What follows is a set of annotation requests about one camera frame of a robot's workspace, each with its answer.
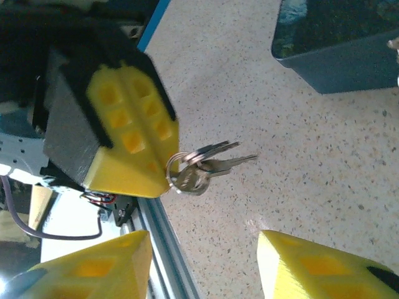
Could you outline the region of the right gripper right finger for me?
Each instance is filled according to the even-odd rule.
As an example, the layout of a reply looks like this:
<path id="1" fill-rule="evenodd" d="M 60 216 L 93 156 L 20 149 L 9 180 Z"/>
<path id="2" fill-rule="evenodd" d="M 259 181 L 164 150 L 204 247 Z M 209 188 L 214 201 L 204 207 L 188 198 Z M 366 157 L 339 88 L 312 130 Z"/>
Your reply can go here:
<path id="1" fill-rule="evenodd" d="M 265 298 L 398 298 L 398 275 L 358 255 L 274 230 L 259 233 Z"/>

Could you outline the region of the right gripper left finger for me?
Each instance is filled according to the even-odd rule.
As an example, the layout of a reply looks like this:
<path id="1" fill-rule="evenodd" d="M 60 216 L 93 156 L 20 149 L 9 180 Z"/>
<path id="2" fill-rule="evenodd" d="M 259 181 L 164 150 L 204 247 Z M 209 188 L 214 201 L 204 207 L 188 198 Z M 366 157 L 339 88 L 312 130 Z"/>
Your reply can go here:
<path id="1" fill-rule="evenodd" d="M 151 259 L 150 233 L 135 231 L 32 267 L 44 276 L 19 298 L 145 298 Z"/>

